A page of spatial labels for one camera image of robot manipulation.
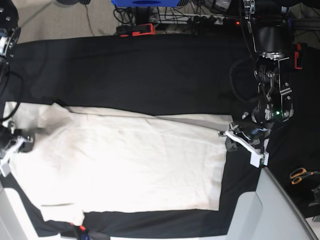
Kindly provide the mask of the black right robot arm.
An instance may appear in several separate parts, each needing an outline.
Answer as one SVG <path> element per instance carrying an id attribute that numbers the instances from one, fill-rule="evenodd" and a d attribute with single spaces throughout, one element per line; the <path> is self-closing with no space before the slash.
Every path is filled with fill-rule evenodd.
<path id="1" fill-rule="evenodd" d="M 16 44 L 21 34 L 19 14 L 11 0 L 0 2 L 0 93 L 3 94 L 11 76 L 20 80 L 18 101 L 8 116 L 0 118 L 0 174 L 7 177 L 11 173 L 10 158 L 16 153 L 31 151 L 35 136 L 16 128 L 12 117 L 17 112 L 24 93 L 24 80 L 10 69 Z"/>

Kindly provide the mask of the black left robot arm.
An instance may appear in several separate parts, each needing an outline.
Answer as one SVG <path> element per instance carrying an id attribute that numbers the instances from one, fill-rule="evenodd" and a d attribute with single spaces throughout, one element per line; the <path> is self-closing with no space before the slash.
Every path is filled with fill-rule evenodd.
<path id="1" fill-rule="evenodd" d="M 240 147 L 249 151 L 250 164 L 256 168 L 268 165 L 267 146 L 274 125 L 283 125 L 294 115 L 289 76 L 281 69 L 289 68 L 293 55 L 288 12 L 287 7 L 270 0 L 242 0 L 239 4 L 239 23 L 247 24 L 248 33 L 243 38 L 254 64 L 257 95 L 244 98 L 233 79 L 234 71 L 246 58 L 237 60 L 228 75 L 234 95 L 241 102 L 256 106 L 251 112 L 244 112 L 240 120 L 233 121 L 219 136 L 227 138 L 228 151 Z M 252 44 L 248 44 L 248 36 L 252 37 Z"/>

